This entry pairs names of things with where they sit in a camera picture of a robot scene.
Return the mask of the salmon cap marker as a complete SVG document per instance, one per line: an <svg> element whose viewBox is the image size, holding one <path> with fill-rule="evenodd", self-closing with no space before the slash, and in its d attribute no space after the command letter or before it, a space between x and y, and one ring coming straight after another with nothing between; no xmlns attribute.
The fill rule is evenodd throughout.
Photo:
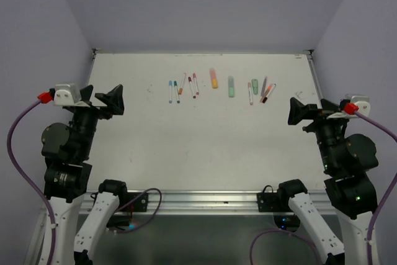
<svg viewBox="0 0 397 265"><path fill-rule="evenodd" d="M249 94L249 104L250 106L253 105L253 96L252 96L252 84L251 82L248 82L248 94Z"/></svg>

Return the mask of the orange pink highlighter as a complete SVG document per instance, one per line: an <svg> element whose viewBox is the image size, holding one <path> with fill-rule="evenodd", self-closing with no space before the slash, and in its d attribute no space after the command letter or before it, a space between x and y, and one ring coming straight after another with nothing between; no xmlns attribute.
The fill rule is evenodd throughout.
<svg viewBox="0 0 397 265"><path fill-rule="evenodd" d="M214 68L210 68L210 79L211 79L211 84L213 89L218 88L218 80L216 76L216 71Z"/></svg>

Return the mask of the red cap marker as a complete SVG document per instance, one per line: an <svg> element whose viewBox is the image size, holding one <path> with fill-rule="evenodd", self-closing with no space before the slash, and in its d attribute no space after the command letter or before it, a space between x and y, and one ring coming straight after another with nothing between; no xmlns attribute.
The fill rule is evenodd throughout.
<svg viewBox="0 0 397 265"><path fill-rule="evenodd" d="M261 103L265 103L265 101L266 101L267 98L268 98L268 95L270 94L271 90L273 90L273 88L274 88L274 84L270 84L270 85L267 87L267 89L265 90L263 96L262 96L261 99L260 99L260 102L261 102Z"/></svg>

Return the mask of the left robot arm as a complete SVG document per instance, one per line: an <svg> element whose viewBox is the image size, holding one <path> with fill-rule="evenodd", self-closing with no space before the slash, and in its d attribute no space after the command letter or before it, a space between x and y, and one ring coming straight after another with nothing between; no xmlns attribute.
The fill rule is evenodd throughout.
<svg viewBox="0 0 397 265"><path fill-rule="evenodd" d="M53 123L42 133L42 156L47 166L44 196L50 208L39 263L92 264L111 216L129 203L127 185L106 179L99 185L86 221L77 227L92 170L87 161L97 123L123 115L123 86L94 93L91 85L79 89L74 84L59 84L47 98L73 116L68 124Z"/></svg>

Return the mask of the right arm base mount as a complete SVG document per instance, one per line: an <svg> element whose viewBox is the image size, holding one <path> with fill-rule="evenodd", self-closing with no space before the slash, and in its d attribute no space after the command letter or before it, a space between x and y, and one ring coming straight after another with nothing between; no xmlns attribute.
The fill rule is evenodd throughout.
<svg viewBox="0 0 397 265"><path fill-rule="evenodd" d="M300 220L289 207L282 205L279 195L271 185L266 185L256 194L257 208L260 213L271 213L275 226L281 230L296 232Z"/></svg>

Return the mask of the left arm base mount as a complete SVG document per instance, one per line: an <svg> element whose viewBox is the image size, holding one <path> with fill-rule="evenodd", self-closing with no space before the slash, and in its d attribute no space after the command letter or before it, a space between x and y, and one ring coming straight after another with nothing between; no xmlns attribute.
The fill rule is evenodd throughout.
<svg viewBox="0 0 397 265"><path fill-rule="evenodd" d="M109 229L110 231L113 231L114 233L126 234L126 233L131 233L133 231L137 231L137 230L143 228L145 225L149 224L154 219L155 215L157 214L157 212L160 208L162 199L163 199L163 194L158 188L152 187L152 188L149 188L149 189L141 192L140 194L136 194L134 196L134 198L132 198L132 200L127 202L125 205L119 207L115 211L115 213L122 212L122 211L127 211L129 213L132 213L133 209L135 208L135 203L138 201L142 201L142 200L145 200L145 203L143 203L143 206L144 206L144 208L147 208L147 203L149 202L149 199L148 199L149 191L156 191L159 194L159 200L158 200L158 205L157 205L155 211L150 216L150 218L147 219L147 221L145 221L141 225L135 225L135 224L132 224L132 223L126 222L126 221L119 222L118 220L117 221L109 220L108 223L106 224L106 228Z"/></svg>

